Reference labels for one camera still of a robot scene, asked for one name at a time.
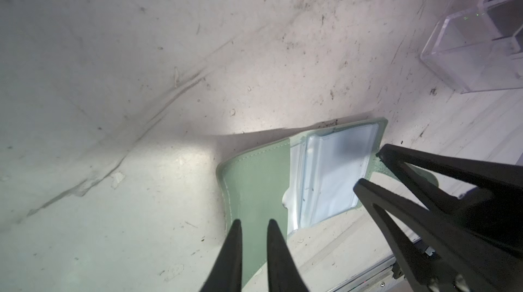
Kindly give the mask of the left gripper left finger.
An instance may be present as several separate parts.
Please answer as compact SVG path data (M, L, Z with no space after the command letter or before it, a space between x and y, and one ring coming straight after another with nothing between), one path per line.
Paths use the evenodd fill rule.
M241 291L241 289L242 227L241 221L236 219L233 221L217 260L200 291Z

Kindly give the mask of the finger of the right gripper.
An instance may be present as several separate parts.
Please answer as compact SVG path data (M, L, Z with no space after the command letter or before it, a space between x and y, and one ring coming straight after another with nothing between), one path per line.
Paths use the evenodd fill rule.
M472 184L477 196L488 191L487 196L522 200L521 166L441 156L392 144L382 147L377 156L429 210L458 210L465 200L432 185L413 167Z
M380 228L414 291L456 291L458 275L471 291L522 290L522 260L368 180L359 180L354 192ZM439 258L431 260L417 249L396 219Z

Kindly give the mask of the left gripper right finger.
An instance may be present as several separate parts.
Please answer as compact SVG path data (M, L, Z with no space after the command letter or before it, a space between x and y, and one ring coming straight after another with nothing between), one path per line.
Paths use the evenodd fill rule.
M269 291L309 291L274 219L268 224L267 265Z

